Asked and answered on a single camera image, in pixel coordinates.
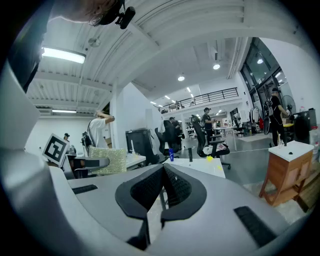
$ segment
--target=black metal railing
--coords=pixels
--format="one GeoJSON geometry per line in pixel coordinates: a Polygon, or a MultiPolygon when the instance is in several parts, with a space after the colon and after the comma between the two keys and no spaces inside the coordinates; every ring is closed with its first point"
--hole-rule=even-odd
{"type": "Polygon", "coordinates": [[[171,103],[169,105],[159,107],[159,110],[162,114],[164,114],[171,111],[189,108],[189,107],[204,104],[204,103],[215,103],[216,101],[230,99],[238,96],[239,94],[236,87],[225,89],[225,90],[218,90],[218,91],[202,94],[199,96],[195,96],[193,98],[178,100],[175,103],[171,103]]]}

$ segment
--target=black rubber pad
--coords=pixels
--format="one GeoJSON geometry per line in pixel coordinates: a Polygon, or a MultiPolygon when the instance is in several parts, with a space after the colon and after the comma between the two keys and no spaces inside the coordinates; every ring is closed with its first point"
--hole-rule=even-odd
{"type": "Polygon", "coordinates": [[[87,185],[87,186],[80,186],[75,187],[72,189],[72,191],[77,195],[85,192],[89,192],[91,190],[96,190],[98,187],[96,185],[87,185]]]}
{"type": "Polygon", "coordinates": [[[234,212],[259,247],[276,238],[271,229],[248,206],[238,207],[234,212]]]}

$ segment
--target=man in black shirt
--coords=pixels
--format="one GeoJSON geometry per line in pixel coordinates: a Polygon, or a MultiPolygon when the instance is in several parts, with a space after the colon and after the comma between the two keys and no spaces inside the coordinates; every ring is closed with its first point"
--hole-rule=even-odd
{"type": "Polygon", "coordinates": [[[278,145],[277,132],[280,134],[281,140],[285,138],[285,130],[284,130],[284,125],[282,123],[280,113],[283,113],[285,117],[288,117],[289,115],[280,104],[279,90],[277,88],[272,89],[271,102],[272,102],[273,115],[270,117],[270,127],[272,130],[273,144],[274,146],[277,146],[278,145]]]}
{"type": "Polygon", "coordinates": [[[208,115],[210,112],[210,108],[206,107],[204,109],[204,115],[203,115],[203,122],[204,122],[204,129],[206,131],[206,140],[208,142],[211,141],[211,137],[213,136],[213,131],[212,131],[212,124],[214,122],[214,120],[211,120],[210,116],[208,115]]]}

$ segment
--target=black device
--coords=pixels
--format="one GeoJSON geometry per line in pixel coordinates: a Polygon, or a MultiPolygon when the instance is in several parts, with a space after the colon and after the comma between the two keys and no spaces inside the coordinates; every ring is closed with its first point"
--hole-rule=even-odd
{"type": "Polygon", "coordinates": [[[154,165],[159,161],[159,155],[155,147],[154,137],[150,129],[141,128],[125,132],[126,144],[128,151],[132,151],[131,141],[133,143],[134,151],[141,156],[144,156],[145,164],[154,165]]]}
{"type": "Polygon", "coordinates": [[[107,15],[105,15],[97,25],[107,25],[118,18],[115,24],[120,25],[120,28],[124,30],[127,28],[129,22],[133,19],[135,14],[136,10],[132,6],[126,9],[125,0],[117,0],[116,4],[108,11],[107,15]],[[125,12],[120,13],[122,6],[125,12]]]}

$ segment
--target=white wall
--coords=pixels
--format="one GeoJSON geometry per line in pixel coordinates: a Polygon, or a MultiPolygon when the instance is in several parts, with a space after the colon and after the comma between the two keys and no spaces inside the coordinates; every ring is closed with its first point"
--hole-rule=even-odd
{"type": "MultiPolygon", "coordinates": [[[[81,144],[82,133],[87,131],[88,124],[91,119],[64,119],[64,118],[50,118],[39,119],[35,124],[27,142],[25,150],[29,153],[39,155],[39,147],[43,150],[52,133],[64,137],[65,133],[70,135],[69,141],[74,145],[77,154],[83,153],[81,144]]],[[[103,135],[109,137],[108,128],[103,132],[103,135]]]]}
{"type": "MultiPolygon", "coordinates": [[[[152,131],[159,126],[162,114],[150,101],[132,84],[129,83],[116,97],[115,122],[117,126],[118,148],[127,149],[126,131],[147,127],[146,110],[151,110],[152,121],[148,121],[148,128],[152,131]]],[[[157,150],[158,138],[154,138],[157,150]]]]}
{"type": "Polygon", "coordinates": [[[293,44],[274,39],[261,38],[282,68],[297,112],[300,106],[314,108],[320,123],[320,61],[312,50],[303,50],[293,44]]]}

